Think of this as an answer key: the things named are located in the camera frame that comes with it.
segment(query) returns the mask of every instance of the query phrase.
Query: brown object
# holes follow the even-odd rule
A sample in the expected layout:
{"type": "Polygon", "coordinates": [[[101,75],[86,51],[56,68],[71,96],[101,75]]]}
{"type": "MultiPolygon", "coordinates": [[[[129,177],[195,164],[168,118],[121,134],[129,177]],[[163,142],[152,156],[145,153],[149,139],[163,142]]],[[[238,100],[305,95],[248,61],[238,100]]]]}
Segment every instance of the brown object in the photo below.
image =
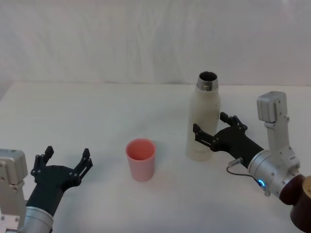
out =
{"type": "Polygon", "coordinates": [[[282,189],[279,196],[280,200],[286,205],[295,205],[302,193],[302,183],[305,177],[303,175],[295,176],[282,189]]]}
{"type": "Polygon", "coordinates": [[[302,183],[302,193],[292,208],[291,219],[297,228],[311,233],[311,176],[302,183]]]}

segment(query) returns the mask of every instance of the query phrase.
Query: cup rim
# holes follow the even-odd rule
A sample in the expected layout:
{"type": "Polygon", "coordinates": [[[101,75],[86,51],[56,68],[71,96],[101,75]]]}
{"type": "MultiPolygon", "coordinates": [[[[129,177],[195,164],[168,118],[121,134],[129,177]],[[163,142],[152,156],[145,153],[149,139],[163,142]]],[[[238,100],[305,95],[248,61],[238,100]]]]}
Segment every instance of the cup rim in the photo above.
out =
{"type": "Polygon", "coordinates": [[[126,145],[125,153],[126,153],[127,158],[131,159],[132,161],[135,161],[135,162],[145,162],[145,161],[148,161],[148,160],[154,158],[154,156],[155,156],[155,154],[156,154],[156,146],[155,146],[155,144],[153,143],[153,141],[151,141],[151,140],[148,139],[148,138],[136,138],[136,139],[131,140],[131,141],[126,145]],[[134,159],[134,158],[130,157],[130,156],[128,155],[128,153],[127,153],[128,148],[131,146],[131,144],[133,144],[133,143],[136,142],[136,141],[145,141],[145,142],[148,142],[148,143],[152,146],[152,148],[153,148],[153,150],[154,150],[153,154],[152,154],[149,158],[143,159],[143,160],[138,160],[138,159],[134,159]]]}

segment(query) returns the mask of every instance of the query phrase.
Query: bottle opening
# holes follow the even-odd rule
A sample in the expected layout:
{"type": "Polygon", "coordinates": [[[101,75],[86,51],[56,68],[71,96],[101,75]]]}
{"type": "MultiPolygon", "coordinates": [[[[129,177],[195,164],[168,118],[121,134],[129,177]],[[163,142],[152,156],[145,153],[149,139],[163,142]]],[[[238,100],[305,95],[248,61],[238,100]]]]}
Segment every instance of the bottle opening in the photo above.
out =
{"type": "Polygon", "coordinates": [[[203,81],[207,81],[207,82],[210,82],[210,81],[214,81],[217,79],[217,75],[213,72],[210,72],[210,71],[205,71],[205,72],[202,72],[200,75],[199,75],[200,79],[202,79],[203,81]]]}

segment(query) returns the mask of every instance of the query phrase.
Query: cable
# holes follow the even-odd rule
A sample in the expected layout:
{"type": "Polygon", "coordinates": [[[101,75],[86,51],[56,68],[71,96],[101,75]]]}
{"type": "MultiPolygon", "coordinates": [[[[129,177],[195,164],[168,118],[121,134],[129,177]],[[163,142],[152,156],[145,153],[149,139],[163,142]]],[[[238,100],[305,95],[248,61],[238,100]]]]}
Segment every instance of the cable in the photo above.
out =
{"type": "Polygon", "coordinates": [[[261,184],[260,182],[258,182],[258,180],[256,180],[255,177],[253,177],[252,175],[249,175],[249,174],[239,174],[239,173],[231,172],[231,171],[229,171],[229,167],[228,167],[228,166],[227,166],[227,168],[226,168],[226,171],[227,171],[229,174],[235,175],[235,176],[248,176],[248,177],[251,177],[251,178],[253,178],[253,179],[256,181],[256,183],[257,183],[260,187],[262,186],[262,184],[261,184]]]}

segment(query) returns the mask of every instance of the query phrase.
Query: blue led light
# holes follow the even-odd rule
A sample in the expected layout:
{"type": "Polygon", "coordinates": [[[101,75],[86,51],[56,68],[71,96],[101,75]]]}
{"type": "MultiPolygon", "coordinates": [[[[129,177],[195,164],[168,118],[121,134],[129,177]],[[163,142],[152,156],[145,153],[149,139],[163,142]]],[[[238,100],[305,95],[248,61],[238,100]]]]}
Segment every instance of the blue led light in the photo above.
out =
{"type": "Polygon", "coordinates": [[[262,187],[265,187],[265,184],[262,180],[258,180],[258,182],[261,184],[262,187]]]}

